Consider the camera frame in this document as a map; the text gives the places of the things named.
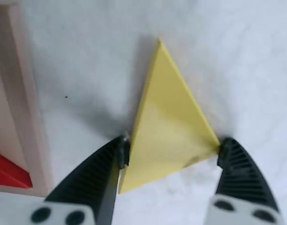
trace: white surface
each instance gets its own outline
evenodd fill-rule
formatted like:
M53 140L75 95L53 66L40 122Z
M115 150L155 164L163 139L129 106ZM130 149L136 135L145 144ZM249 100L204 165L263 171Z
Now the white surface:
M249 151L287 222L287 0L22 6L56 183L132 127L161 36L212 127ZM113 224L202 224L219 174L211 159L118 196Z

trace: small black dot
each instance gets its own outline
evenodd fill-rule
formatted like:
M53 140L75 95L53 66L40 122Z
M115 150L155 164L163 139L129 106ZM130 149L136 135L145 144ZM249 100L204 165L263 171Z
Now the small black dot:
M51 214L51 209L48 207L42 207L33 212L31 220L33 223L44 222Z
M71 212L65 219L66 225L79 225L84 221L85 215L82 211Z
M232 204L224 200L218 200L214 205L221 210L235 211L235 208L232 206Z
M267 212L265 210L256 210L253 213L253 216L266 222L275 223L275 218L273 217L273 215L271 215L270 212Z

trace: screw hole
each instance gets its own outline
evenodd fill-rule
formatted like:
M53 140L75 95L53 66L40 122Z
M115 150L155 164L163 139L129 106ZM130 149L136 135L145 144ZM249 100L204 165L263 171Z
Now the screw hole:
M235 211L235 208L233 207L233 205L224 200L218 200L217 202L214 203L214 205L221 210Z

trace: red object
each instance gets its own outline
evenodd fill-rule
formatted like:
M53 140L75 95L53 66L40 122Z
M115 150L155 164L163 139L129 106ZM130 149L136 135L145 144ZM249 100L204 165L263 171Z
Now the red object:
M0 155L0 185L31 188L29 173Z

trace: yellow foam piece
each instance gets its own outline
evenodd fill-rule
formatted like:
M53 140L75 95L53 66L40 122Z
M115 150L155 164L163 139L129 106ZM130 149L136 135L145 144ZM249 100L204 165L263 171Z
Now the yellow foam piece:
M217 153L218 138L159 40L131 137L130 164L119 193Z

